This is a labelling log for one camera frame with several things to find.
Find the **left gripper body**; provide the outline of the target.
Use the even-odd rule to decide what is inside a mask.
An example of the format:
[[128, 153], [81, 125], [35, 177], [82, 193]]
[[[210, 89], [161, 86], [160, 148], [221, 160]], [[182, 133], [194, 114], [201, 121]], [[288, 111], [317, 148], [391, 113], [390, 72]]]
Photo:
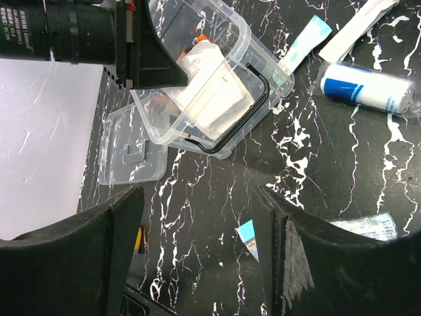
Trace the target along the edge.
[[144, 1], [2, 1], [1, 58], [103, 65], [121, 86], [141, 88], [135, 27]]

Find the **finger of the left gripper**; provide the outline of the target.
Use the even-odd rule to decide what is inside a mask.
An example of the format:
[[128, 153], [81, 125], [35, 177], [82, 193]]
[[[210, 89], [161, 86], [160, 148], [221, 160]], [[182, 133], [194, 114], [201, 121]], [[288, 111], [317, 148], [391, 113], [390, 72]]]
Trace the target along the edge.
[[148, 1], [136, 1], [133, 13], [131, 75], [133, 89], [186, 86], [187, 74], [159, 39]]

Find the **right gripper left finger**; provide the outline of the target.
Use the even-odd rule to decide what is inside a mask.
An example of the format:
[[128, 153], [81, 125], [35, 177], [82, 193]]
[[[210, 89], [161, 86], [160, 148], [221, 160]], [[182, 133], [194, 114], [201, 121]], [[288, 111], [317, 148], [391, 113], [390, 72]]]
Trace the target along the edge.
[[118, 315], [145, 205], [142, 186], [1, 241], [2, 315]]

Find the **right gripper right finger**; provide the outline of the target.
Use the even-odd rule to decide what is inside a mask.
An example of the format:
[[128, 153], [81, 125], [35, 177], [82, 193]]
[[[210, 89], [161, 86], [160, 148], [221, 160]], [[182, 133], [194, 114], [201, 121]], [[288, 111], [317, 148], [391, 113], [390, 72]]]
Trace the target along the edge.
[[378, 241], [334, 226], [265, 186], [253, 226], [269, 315], [419, 315], [420, 234]]

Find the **blue sachet pack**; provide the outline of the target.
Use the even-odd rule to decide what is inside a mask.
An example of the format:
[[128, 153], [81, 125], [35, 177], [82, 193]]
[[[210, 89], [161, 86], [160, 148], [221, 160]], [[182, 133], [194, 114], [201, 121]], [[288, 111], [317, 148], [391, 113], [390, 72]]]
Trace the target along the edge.
[[246, 223], [240, 225], [235, 230], [240, 240], [244, 243], [249, 253], [259, 262], [259, 255], [257, 249], [257, 243], [255, 238], [255, 229], [253, 221], [249, 220]]
[[330, 221], [330, 224], [367, 238], [390, 241], [398, 239], [397, 225], [390, 213], [378, 213], [352, 220]]

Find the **white gauze packet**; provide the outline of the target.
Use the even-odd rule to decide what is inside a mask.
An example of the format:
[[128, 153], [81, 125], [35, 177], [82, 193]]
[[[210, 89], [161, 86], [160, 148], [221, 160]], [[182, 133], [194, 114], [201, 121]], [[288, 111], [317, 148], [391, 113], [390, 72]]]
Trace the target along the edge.
[[216, 140], [255, 102], [219, 46], [200, 41], [179, 61], [189, 83], [163, 91], [187, 117], [187, 122]]

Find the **clear plastic storage box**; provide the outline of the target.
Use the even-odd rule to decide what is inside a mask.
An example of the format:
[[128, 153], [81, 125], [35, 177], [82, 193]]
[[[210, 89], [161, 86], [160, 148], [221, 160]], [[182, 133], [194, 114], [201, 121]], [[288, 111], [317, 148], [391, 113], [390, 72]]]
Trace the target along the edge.
[[182, 87], [132, 90], [151, 141], [226, 158], [293, 88], [290, 70], [222, 1], [150, 1]]

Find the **blue white bandage roll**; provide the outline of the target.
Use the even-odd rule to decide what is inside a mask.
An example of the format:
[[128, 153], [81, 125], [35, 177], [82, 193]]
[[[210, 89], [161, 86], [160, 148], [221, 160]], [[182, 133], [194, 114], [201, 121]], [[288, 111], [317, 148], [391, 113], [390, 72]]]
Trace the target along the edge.
[[420, 116], [419, 80], [350, 63], [322, 64], [309, 92], [400, 117]]

